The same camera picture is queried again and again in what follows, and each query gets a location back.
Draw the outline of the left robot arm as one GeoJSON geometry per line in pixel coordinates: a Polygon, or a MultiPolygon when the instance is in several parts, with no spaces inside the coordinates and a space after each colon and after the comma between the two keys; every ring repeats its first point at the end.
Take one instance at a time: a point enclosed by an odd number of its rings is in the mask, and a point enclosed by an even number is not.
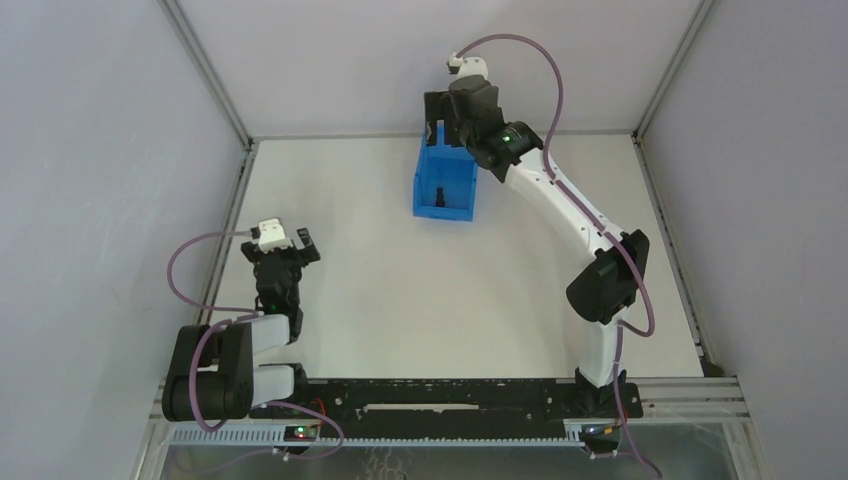
{"type": "Polygon", "coordinates": [[[255,405],[290,398],[305,377],[299,364],[257,365],[255,358],[299,339],[302,273],[320,260],[319,250],[308,229],[299,229],[294,242],[274,219],[243,235],[240,250],[253,268],[255,305],[235,309],[233,320],[179,330],[161,400],[171,422],[195,421],[214,431],[255,405]]]}

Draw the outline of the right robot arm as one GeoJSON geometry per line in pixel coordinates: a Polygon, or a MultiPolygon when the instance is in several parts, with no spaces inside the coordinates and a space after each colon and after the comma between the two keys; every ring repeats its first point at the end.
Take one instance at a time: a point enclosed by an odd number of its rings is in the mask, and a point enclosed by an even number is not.
{"type": "Polygon", "coordinates": [[[466,150],[571,247],[581,270],[565,296],[585,323],[575,378],[592,390],[612,391],[623,381],[623,330],[644,291],[650,241],[608,220],[550,159],[531,127],[505,120],[498,99],[498,88],[479,74],[425,93],[425,141],[466,150]]]}

